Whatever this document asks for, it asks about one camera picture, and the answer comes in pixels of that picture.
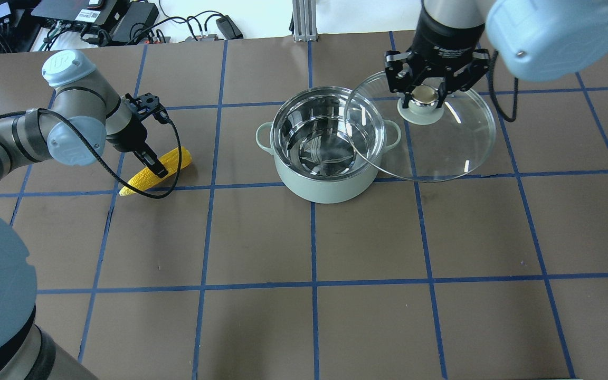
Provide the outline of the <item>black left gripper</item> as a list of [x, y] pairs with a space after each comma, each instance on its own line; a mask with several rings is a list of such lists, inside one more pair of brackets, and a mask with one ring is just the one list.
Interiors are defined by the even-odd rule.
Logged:
[[166, 124], [166, 120], [157, 115], [165, 110], [155, 94], [145, 93], [138, 97], [125, 94], [108, 114], [108, 142], [121, 153], [135, 153], [138, 160], [158, 178], [164, 178], [169, 171], [147, 144], [148, 132], [143, 120], [154, 115], [159, 122]]

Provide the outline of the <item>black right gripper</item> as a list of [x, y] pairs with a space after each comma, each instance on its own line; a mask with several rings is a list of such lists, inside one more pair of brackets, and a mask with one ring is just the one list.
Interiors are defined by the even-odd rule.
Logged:
[[436, 89], [436, 108], [441, 109], [447, 96], [472, 89], [490, 68], [488, 50], [463, 50], [458, 57], [439, 50], [433, 50], [432, 54], [389, 50], [385, 54], [388, 88], [391, 93], [402, 94], [403, 109], [409, 108], [415, 87], [425, 84], [427, 79], [442, 79]]

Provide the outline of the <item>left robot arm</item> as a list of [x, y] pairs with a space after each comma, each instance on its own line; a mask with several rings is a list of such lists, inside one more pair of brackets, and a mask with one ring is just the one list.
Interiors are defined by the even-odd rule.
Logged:
[[[41, 72], [55, 90], [53, 106], [0, 115], [0, 181], [17, 168], [48, 159], [68, 166], [98, 162], [125, 189], [157, 199], [148, 187], [114, 173], [102, 158], [106, 144], [135, 154], [149, 175], [179, 175], [183, 147], [177, 145], [177, 161], [169, 165], [146, 142], [143, 120], [155, 116], [161, 124], [171, 124], [157, 96], [121, 96], [78, 50], [58, 51]], [[0, 218], [0, 379], [94, 379], [36, 324], [37, 276], [28, 257], [19, 235]]]

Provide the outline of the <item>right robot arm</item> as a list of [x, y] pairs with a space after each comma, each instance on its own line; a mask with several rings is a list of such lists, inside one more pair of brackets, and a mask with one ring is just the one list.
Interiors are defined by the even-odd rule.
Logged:
[[403, 108], [427, 79], [436, 105], [468, 91], [502, 59], [518, 80], [546, 82], [608, 54], [608, 1], [422, 1], [412, 45], [386, 52], [391, 93]]

